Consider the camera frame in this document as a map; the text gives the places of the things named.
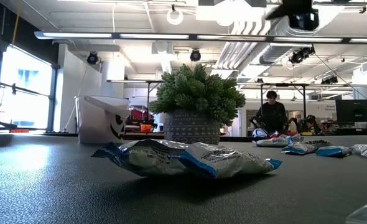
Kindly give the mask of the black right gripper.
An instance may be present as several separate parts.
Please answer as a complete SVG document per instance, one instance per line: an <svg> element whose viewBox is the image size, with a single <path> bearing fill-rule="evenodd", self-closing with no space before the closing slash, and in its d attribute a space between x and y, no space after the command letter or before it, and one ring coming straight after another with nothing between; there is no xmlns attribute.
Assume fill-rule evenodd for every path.
<svg viewBox="0 0 367 224"><path fill-rule="evenodd" d="M312 0L282 0L282 3L271 9L265 20L273 20L288 16L289 27L292 29L313 31L319 24L318 9L312 9Z"/></svg>

